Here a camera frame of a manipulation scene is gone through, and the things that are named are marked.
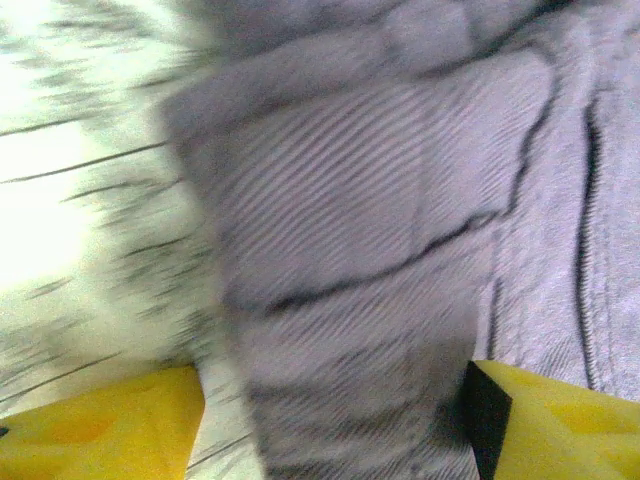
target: white surface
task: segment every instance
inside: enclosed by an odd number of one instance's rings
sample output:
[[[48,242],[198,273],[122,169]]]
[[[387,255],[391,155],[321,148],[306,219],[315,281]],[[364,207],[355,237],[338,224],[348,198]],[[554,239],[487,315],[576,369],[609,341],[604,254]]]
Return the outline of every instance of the white surface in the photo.
[[[0,417],[195,361],[187,478],[259,479],[214,252],[154,110],[216,41],[195,3],[111,3],[0,0]]]

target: yellow plastic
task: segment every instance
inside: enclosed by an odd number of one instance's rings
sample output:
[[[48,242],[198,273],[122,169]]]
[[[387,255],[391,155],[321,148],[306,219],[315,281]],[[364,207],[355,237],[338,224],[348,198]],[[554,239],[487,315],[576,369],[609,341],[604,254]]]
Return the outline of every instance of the yellow plastic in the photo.
[[[640,479],[640,404],[475,363],[513,400],[494,480]]]
[[[183,480],[204,411],[173,368],[0,420],[0,480]]]

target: yellow object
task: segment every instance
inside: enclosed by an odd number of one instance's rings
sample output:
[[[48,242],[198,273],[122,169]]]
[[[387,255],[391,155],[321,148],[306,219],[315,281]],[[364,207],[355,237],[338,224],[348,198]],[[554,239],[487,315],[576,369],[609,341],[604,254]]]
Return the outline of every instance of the yellow object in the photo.
[[[203,411],[185,367],[5,418],[0,480],[183,480]]]
[[[640,404],[496,362],[475,365],[511,398],[493,479],[640,479]]]

